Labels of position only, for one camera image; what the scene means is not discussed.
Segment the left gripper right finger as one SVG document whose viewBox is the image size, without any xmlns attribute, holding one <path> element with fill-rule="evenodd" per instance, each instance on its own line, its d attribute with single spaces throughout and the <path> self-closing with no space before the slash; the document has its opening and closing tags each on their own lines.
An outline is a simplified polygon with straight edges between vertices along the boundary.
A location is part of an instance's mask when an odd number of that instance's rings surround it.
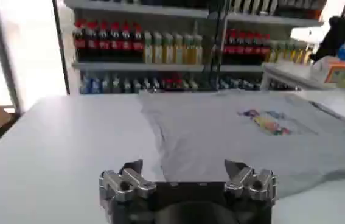
<svg viewBox="0 0 345 224">
<path fill-rule="evenodd" d="M 277 176 L 271 170 L 262 169 L 259 173 L 243 162 L 225 160 L 226 173 L 229 181 L 225 182 L 224 190 L 234 198 L 267 201 L 276 200 Z"/>
</svg>

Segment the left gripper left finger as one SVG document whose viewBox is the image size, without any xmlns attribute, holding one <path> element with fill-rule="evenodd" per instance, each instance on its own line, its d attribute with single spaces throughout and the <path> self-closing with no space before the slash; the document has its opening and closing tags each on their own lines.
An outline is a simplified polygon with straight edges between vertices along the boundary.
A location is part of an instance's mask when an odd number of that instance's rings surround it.
<svg viewBox="0 0 345 224">
<path fill-rule="evenodd" d="M 135 197 L 148 199 L 157 188 L 156 183 L 146 180 L 142 175 L 143 160 L 125 163 L 116 173 L 103 171 L 99 176 L 99 196 L 101 200 L 118 202 L 132 201 Z"/>
</svg>

